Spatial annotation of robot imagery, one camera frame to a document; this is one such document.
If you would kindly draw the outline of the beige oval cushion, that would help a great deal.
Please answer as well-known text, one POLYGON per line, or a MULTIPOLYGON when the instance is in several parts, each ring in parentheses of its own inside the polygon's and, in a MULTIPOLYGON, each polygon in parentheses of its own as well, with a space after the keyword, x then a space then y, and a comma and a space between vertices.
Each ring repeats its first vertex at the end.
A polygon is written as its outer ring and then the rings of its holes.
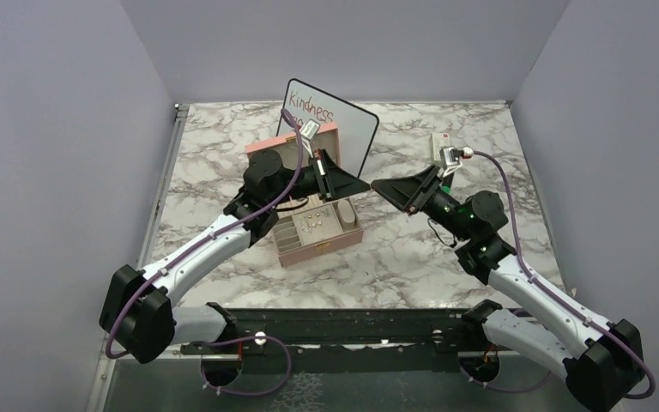
POLYGON ((354 207, 347 199, 342 199, 336 203, 337 218, 343 230, 353 230, 357 225, 357 217, 354 207))

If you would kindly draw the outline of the green marker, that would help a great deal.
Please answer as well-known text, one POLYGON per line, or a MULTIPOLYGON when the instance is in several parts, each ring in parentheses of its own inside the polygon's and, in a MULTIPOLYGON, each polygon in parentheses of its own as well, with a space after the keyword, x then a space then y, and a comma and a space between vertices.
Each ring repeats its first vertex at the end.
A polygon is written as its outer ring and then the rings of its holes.
POLYGON ((447 176, 442 179, 441 189, 447 194, 451 194, 453 179, 454 179, 453 175, 447 176))

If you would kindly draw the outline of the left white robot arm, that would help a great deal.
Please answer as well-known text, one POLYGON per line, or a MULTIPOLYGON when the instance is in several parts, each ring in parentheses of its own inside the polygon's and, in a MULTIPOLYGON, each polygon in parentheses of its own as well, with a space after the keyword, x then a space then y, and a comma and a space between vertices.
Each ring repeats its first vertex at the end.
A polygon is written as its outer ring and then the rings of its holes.
POLYGON ((235 329, 210 321, 191 334, 173 309, 201 279, 229 258, 254 246, 278 222, 276 207, 292 197, 338 200, 369 191, 367 182, 341 169, 322 149, 307 165, 284 166, 273 149, 252 154, 237 195, 200 235, 158 262, 135 269, 125 264, 112 275, 99 317, 107 334, 105 355, 128 354, 142 364, 178 342, 203 340, 215 352, 229 350, 235 329))

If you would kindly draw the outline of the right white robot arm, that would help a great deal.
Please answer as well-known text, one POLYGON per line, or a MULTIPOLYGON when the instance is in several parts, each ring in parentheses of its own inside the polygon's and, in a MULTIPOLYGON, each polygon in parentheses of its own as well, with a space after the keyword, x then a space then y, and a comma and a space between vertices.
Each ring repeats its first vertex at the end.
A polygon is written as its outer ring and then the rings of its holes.
POLYGON ((399 179, 376 179, 371 188, 408 215, 423 213, 463 246, 463 270, 510 297, 534 318, 530 323, 496 304, 478 305, 461 326, 470 348, 510 348, 565 382, 589 411, 609 411, 644 379, 639 329, 612 322, 532 270, 498 231, 508 223, 499 194, 478 191, 459 202, 441 189, 438 168, 399 179))

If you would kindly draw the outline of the pink jewelry box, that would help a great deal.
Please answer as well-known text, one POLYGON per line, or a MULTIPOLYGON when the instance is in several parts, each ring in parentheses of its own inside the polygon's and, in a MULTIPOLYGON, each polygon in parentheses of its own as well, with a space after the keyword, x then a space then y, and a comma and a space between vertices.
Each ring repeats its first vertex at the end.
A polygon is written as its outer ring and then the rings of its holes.
MULTIPOLYGON (((293 172, 298 159, 298 150, 294 140, 294 133, 289 132, 246 145, 245 152, 250 159, 263 149, 273 149, 281 157, 283 166, 292 169, 293 172)), ((313 155, 316 150, 324 148, 338 166, 342 163, 338 129, 335 124, 321 125, 312 140, 306 142, 308 148, 313 150, 313 155)), ((318 195, 303 198, 290 195, 287 201, 278 205, 279 220, 271 233, 282 267, 356 245, 363 240, 364 229, 357 217, 355 207, 356 227, 349 231, 342 229, 336 209, 336 203, 340 200, 324 201, 318 195)))

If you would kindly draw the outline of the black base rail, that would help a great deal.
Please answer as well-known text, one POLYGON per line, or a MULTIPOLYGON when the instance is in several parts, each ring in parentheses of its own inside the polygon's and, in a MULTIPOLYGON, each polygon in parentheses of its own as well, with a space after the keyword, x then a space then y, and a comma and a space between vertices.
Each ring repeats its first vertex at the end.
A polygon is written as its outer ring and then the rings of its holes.
POLYGON ((209 368, 237 367, 245 374, 457 373, 460 356, 482 357, 491 348, 465 309, 232 309, 221 340, 248 342, 211 348, 181 346, 209 368))

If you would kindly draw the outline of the small whiteboard with writing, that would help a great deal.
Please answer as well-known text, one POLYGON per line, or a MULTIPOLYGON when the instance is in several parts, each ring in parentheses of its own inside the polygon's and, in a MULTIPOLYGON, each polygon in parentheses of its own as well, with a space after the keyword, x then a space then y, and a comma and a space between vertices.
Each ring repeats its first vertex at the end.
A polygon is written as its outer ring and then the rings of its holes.
POLYGON ((298 78, 288 81, 282 106, 299 127, 310 119, 335 124, 342 167, 356 177, 362 174, 378 131, 377 114, 298 78))

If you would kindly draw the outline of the small white card box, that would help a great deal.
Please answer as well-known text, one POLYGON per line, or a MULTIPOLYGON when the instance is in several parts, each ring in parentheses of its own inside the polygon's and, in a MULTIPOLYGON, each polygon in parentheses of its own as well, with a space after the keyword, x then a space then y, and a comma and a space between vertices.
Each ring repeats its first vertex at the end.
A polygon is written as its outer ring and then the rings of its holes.
POLYGON ((430 138, 430 149, 431 149, 431 160, 433 163, 441 163, 442 155, 441 151, 443 148, 450 146, 450 134, 449 133, 432 133, 430 138))

